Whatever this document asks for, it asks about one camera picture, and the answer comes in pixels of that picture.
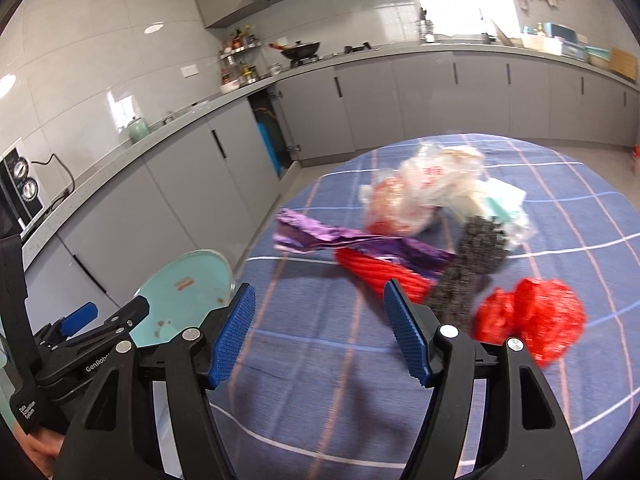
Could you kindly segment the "person's left hand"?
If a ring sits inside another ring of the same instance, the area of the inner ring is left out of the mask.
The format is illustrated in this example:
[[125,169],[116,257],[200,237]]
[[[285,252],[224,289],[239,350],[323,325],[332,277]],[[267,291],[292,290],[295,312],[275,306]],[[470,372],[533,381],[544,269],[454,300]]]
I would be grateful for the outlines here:
[[17,422],[14,424],[13,433],[35,466],[48,479],[52,479],[56,461],[64,443],[64,436],[47,428],[36,428],[26,434]]

